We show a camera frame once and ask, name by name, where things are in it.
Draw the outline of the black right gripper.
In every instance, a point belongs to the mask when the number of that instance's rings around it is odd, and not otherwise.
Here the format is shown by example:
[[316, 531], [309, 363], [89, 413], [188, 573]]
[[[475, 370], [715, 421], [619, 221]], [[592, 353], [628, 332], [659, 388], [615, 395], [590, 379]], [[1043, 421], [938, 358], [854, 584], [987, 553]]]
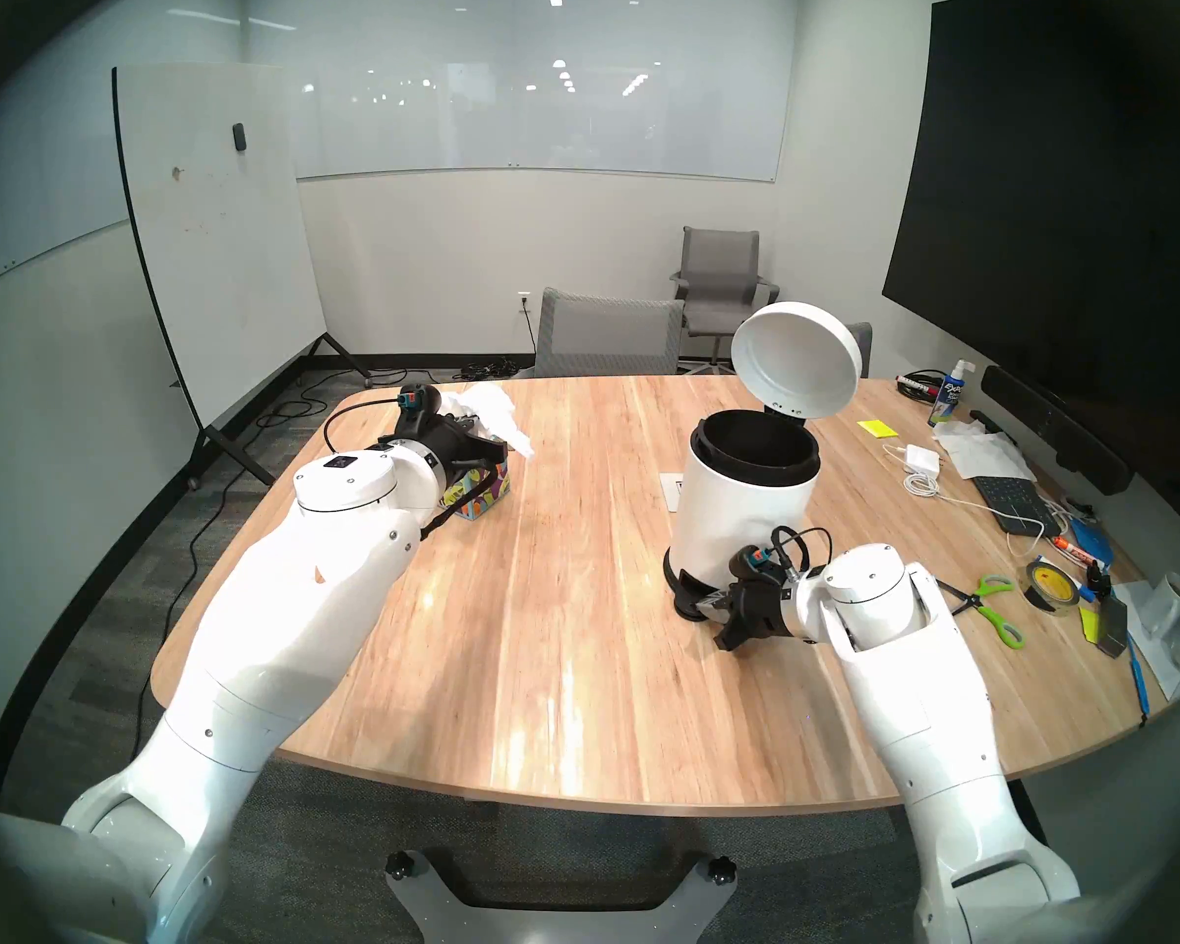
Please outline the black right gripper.
[[694, 603], [704, 620], [727, 622], [714, 636], [714, 644], [726, 653], [752, 640], [794, 638], [784, 618], [784, 604], [794, 590], [788, 570], [754, 571], [730, 584], [730, 591], [715, 591]]

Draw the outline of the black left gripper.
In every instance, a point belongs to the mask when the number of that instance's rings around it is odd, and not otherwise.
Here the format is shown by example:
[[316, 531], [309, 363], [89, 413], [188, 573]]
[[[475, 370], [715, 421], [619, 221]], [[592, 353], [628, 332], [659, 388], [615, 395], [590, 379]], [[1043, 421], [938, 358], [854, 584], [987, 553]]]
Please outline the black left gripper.
[[509, 494], [507, 446], [476, 413], [404, 413], [395, 439], [420, 442], [444, 472], [464, 472], [442, 494], [437, 512], [421, 529], [431, 535], [453, 516], [477, 520]]

